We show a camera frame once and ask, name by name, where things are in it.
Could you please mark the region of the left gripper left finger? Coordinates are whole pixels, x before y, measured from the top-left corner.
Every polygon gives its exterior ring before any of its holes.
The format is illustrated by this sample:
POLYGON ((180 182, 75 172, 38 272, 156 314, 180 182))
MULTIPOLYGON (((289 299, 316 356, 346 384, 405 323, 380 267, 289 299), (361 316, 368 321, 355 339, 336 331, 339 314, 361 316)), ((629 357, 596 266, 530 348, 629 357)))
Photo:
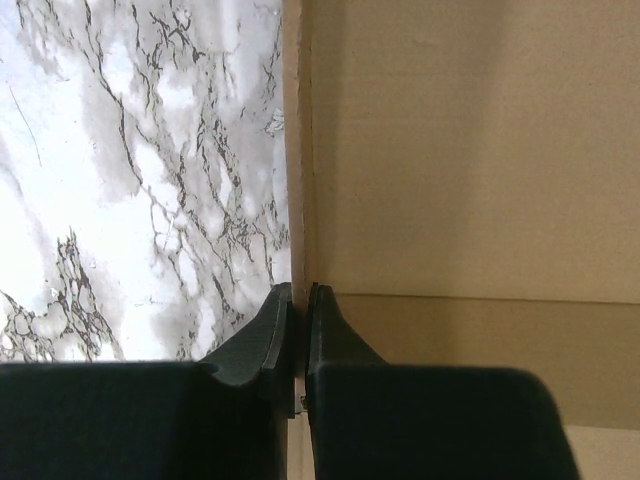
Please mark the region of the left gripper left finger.
POLYGON ((294 416, 294 326, 291 284, 275 285, 255 317, 199 364, 230 388, 257 388, 258 395, 294 416))

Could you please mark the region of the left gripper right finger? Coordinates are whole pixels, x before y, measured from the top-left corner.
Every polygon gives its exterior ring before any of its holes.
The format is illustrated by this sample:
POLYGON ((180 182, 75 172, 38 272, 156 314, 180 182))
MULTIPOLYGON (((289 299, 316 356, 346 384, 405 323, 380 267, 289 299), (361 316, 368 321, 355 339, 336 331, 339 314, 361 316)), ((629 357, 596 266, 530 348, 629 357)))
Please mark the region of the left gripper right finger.
POLYGON ((355 389, 360 374, 387 364, 346 320, 328 285, 312 285, 306 326, 306 407, 311 415, 329 399, 355 389))

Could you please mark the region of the brown cardboard box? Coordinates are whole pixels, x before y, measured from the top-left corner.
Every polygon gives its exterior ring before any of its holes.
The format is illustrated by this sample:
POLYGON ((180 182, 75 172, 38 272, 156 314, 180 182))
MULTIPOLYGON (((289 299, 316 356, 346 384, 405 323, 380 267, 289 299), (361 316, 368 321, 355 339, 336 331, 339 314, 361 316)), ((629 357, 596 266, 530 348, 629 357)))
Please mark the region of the brown cardboard box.
POLYGON ((287 1, 293 303, 387 361, 541 378, 639 475, 639 5, 287 1))

